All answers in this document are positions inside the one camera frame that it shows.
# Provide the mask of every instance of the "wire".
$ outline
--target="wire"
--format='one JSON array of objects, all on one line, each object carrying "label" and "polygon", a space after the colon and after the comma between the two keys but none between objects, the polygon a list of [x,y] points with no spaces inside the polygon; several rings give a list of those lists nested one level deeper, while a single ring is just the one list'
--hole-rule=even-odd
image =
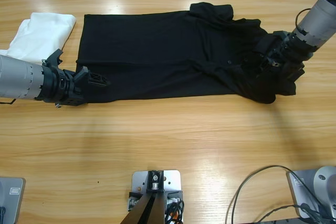
[{"label": "wire", "polygon": [[0,102],[0,104],[10,104],[10,105],[12,105],[15,101],[16,101],[16,99],[13,99],[13,101],[11,101],[11,102]]},{"label": "wire", "polygon": [[295,27],[296,27],[296,29],[297,29],[301,34],[303,34],[303,35],[306,35],[307,32],[304,31],[303,29],[301,29],[301,28],[298,26],[298,18],[299,18],[299,16],[300,16],[301,13],[303,13],[303,12],[305,12],[305,11],[307,11],[307,10],[310,10],[310,9],[311,9],[311,8],[303,9],[302,11],[300,11],[300,12],[298,13],[298,15],[296,15],[296,18],[295,18]]},{"label": "wire", "polygon": [[289,208],[289,207],[294,207],[294,208],[300,208],[302,211],[306,212],[309,216],[311,216],[311,218],[314,219],[314,221],[316,221],[317,223],[321,223],[323,222],[320,213],[316,212],[312,209],[309,208],[309,206],[299,206],[299,205],[287,205],[287,206],[282,206],[282,207],[278,207],[276,209],[273,209],[272,211],[268,212],[267,214],[265,214],[260,220],[258,220],[256,223],[261,223],[266,217],[270,216],[271,214],[273,214],[274,212],[281,210],[281,209],[285,209],[285,208]]},{"label": "wire", "polygon": [[264,168],[261,168],[259,170],[256,170],[255,172],[251,173],[249,176],[247,176],[247,178],[245,178],[243,180],[243,182],[240,184],[240,186],[238,187],[238,190],[236,192],[236,195],[235,195],[235,201],[234,201],[234,204],[232,206],[232,214],[231,214],[231,224],[234,224],[233,220],[234,220],[234,214],[235,214],[235,209],[236,209],[236,204],[237,204],[237,199],[238,199],[238,195],[240,193],[240,190],[242,189],[242,187],[245,185],[246,182],[248,182],[250,180],[250,178],[252,178],[254,175],[266,170],[266,169],[270,169],[270,168],[274,168],[274,167],[279,167],[279,168],[283,168],[287,171],[289,171],[291,174],[293,174],[293,176],[295,178],[297,178],[301,183],[302,185],[305,187],[305,189],[309,192],[309,194],[314,198],[314,200],[316,200],[316,202],[321,205],[326,212],[328,212],[326,210],[326,208],[324,207],[324,205],[321,203],[321,201],[315,196],[315,194],[313,194],[313,192],[307,187],[307,185],[302,181],[302,179],[295,173],[293,172],[291,169],[285,167],[285,166],[282,166],[282,165],[269,165],[269,166],[266,166]]},{"label": "wire", "polygon": [[183,221],[182,221],[183,211],[184,211],[184,201],[183,200],[180,200],[178,203],[176,202],[171,203],[171,205],[169,206],[167,210],[166,217],[164,219],[164,224],[170,224],[171,222],[175,222],[175,224],[183,224]]}]

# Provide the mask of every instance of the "white cloth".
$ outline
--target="white cloth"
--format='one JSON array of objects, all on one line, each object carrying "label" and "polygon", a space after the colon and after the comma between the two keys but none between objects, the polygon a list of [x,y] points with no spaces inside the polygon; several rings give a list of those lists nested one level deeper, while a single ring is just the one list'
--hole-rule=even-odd
[{"label": "white cloth", "polygon": [[43,59],[63,48],[75,22],[68,14],[32,13],[22,21],[9,49],[0,50],[0,55],[41,65]]}]

